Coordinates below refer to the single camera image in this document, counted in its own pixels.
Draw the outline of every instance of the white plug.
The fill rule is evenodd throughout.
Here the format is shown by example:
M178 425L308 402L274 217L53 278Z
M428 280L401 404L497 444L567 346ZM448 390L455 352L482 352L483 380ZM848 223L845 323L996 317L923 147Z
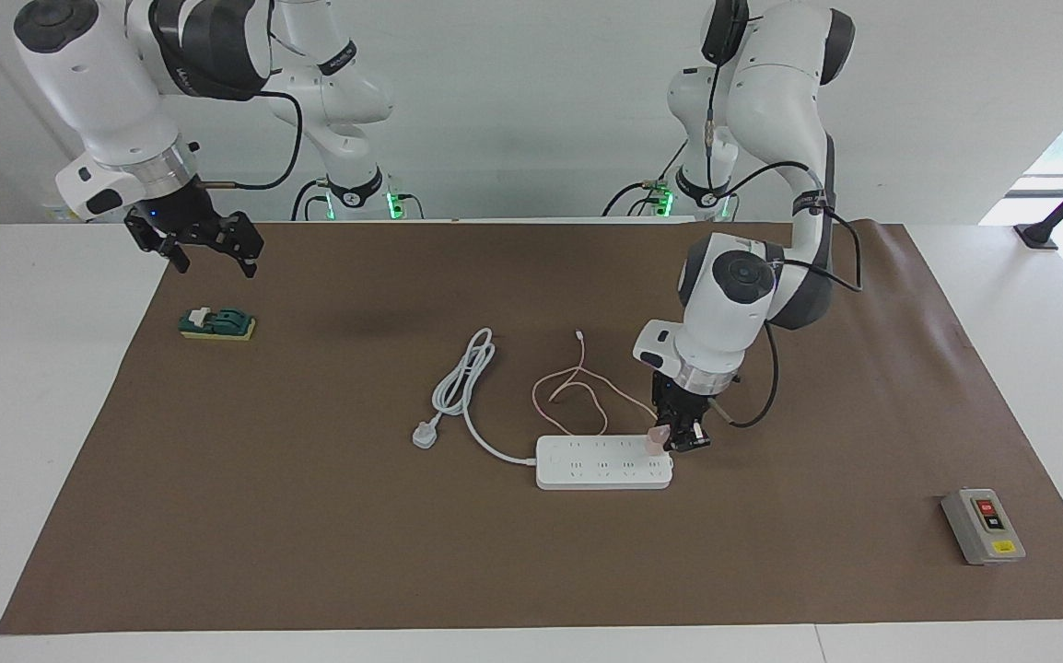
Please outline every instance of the white plug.
M412 444L423 449L432 447L436 441L438 441L438 426L431 421L422 421L412 432Z

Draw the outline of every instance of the brown paper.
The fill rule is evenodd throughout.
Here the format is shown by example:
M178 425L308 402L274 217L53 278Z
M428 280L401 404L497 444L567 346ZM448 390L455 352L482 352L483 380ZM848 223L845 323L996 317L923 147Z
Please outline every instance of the brown paper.
M777 332L781 390L667 491L549 494L460 419L410 443L476 328L499 353L473 419L535 453L532 382L576 360L648 402L629 356L707 225L263 225L254 280L167 273L0 633L752 625L1063 618L1063 503L899 226L861 224L867 290ZM721 226L784 240L788 227ZM834 266L851 272L845 236ZM192 307L257 316L187 341ZM763 337L722 395L744 419ZM649 421L598 388L611 432ZM553 414L595 432L580 390ZM966 566L939 507L992 487L1028 558Z

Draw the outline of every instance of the white power strip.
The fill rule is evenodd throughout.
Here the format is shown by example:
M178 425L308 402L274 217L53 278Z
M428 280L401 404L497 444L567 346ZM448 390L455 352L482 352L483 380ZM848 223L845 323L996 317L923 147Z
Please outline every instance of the white power strip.
M645 436L547 436L535 445L535 482L545 491L658 491L671 457L651 456Z

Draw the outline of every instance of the white robotic arm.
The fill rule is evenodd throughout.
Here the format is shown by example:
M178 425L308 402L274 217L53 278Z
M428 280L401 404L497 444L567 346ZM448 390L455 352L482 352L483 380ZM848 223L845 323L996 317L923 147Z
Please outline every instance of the white robotic arm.
M725 191L741 154L725 118L727 85L716 85L711 105L713 117L708 121L713 80L713 67L687 68L676 72L671 88L667 89L667 105L687 130L687 146L678 168L667 173L668 191L679 193L672 212L691 215L697 221L708 221L724 212L728 204Z
M357 47L342 34L326 0L280 0L279 12L283 42L307 63L285 67L270 88L301 103L304 134L326 169L331 209L339 219L393 216L388 182L359 128L391 116L390 89L355 62ZM290 105L274 100L271 106L283 121L297 122Z
M71 209L94 218L133 205L126 227L135 242L145 252L158 252L179 272L190 264L182 244L232 256L248 277L257 272L261 236L244 214L221 218L213 209L190 149L165 113L149 71L165 66L165 79L183 94L249 100L266 83L260 64L248 54L244 60L229 54L255 51L249 24L260 21L258 7L267 5L269 0L241 0L234 10L218 0L170 0L162 4L174 10L170 16L153 0L136 0L129 7L130 27L140 33L135 18L142 17L148 34L155 35L148 70L141 49L126 39L122 17L97 0L33 0L17 14L19 55L86 147L56 176ZM233 38L233 31L241 38Z
M735 42L709 53L718 35ZM824 273L830 269L833 155L817 117L817 88L842 70L853 35L855 27L846 14L797 0L778 4L759 18L747 16L743 0L721 0L713 7L705 54L722 67L721 83L728 85L725 100L716 89L713 102L716 110L724 108L724 119L706 118L711 140L696 142L695 150L688 147L676 171L679 189L688 193L694 186L694 200L703 207L711 205L701 204L701 198L721 200L732 191L726 176L716 180L721 171L714 158L716 151L725 159L735 156L721 146L720 129L726 126L741 148L790 185L793 236L790 248L718 233L696 243L680 276L682 323L653 320L639 335L634 356L655 370L659 425L671 427L668 448L690 450L709 444L701 427L709 398L732 382L764 324L805 327L830 306L831 282ZM691 81L692 88L711 92L711 85L704 83L706 70L688 71L676 81ZM726 80L725 72L730 72ZM687 106L672 104L684 108L681 119L692 135ZM712 186L697 190L701 177L708 180L708 154ZM692 172L699 176L687 174Z

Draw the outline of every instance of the yellow base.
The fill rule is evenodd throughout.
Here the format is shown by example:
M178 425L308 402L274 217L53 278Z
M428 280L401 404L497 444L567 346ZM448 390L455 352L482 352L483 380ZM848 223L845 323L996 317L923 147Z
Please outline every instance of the yellow base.
M253 329L256 327L257 319L253 318L249 321L249 332L246 332L244 336L197 335L195 332L181 332L181 335L185 339L198 339L200 341L249 341L253 337Z

